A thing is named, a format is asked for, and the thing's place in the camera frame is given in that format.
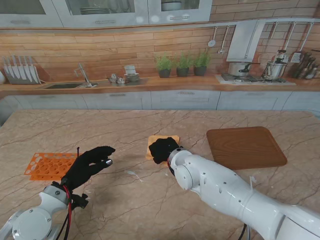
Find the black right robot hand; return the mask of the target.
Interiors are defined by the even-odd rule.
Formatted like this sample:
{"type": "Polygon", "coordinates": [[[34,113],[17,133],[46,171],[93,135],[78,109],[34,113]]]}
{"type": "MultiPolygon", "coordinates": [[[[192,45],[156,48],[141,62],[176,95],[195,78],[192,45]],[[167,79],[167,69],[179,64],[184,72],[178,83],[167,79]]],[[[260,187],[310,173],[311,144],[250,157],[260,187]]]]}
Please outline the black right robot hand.
{"type": "Polygon", "coordinates": [[[167,137],[157,139],[148,149],[150,150],[153,161],[159,165],[162,162],[166,162],[172,151],[179,147],[178,143],[172,137],[167,137]]]}

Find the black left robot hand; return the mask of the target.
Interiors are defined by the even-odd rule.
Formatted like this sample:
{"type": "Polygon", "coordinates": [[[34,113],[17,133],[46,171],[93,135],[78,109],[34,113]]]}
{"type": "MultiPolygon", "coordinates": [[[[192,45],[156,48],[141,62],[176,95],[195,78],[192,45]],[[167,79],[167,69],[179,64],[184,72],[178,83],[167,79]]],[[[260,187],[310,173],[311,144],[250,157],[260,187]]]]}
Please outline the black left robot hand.
{"type": "Polygon", "coordinates": [[[92,176],[110,166],[107,161],[115,151],[110,146],[98,146],[85,151],[76,158],[73,165],[62,177],[61,184],[66,186],[70,192],[85,184],[92,176]]]}

